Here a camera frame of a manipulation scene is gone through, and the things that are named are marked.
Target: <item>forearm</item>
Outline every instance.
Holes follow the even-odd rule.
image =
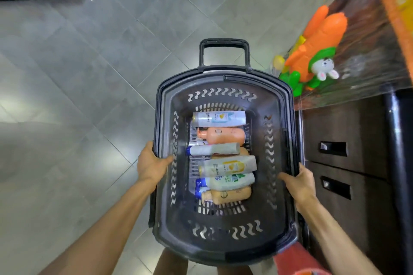
[[[111,274],[151,193],[149,187],[144,182],[134,184],[99,221],[40,274]]]
[[[316,198],[309,200],[302,208],[302,215],[320,244],[333,274],[381,274]]]

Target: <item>beige bottle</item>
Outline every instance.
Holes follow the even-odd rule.
[[[240,147],[240,154],[237,154],[237,155],[250,155],[250,153],[244,147]],[[227,158],[231,156],[233,156],[233,154],[213,154],[211,159],[221,159],[221,158]]]
[[[250,186],[226,191],[208,190],[202,193],[202,202],[212,201],[215,205],[222,205],[224,203],[245,200],[250,196]]]
[[[238,142],[240,146],[245,143],[245,132],[237,127],[210,127],[206,131],[198,129],[198,138],[206,139],[209,144],[225,144]]]

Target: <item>white bunny toy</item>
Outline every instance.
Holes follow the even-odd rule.
[[[338,79],[339,74],[334,70],[334,62],[330,58],[324,58],[313,63],[311,66],[311,72],[317,75],[320,81],[325,81],[326,74],[332,79]]]

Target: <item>gray tile floor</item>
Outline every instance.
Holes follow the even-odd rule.
[[[267,70],[332,0],[0,3],[0,265],[36,274],[137,179],[162,80],[198,65],[203,38],[245,38]],[[241,52],[206,50],[206,64]],[[139,217],[116,274],[150,274],[162,246]],[[190,273],[216,273],[190,263]],[[255,273],[270,273],[254,266]]]

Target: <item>drawer handle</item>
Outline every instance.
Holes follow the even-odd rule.
[[[335,179],[330,179],[326,176],[322,176],[321,185],[324,189],[331,191],[332,193],[338,194],[348,200],[351,200],[351,187],[349,184],[339,182]]]
[[[318,146],[321,153],[347,157],[347,142],[344,141],[321,141]]]

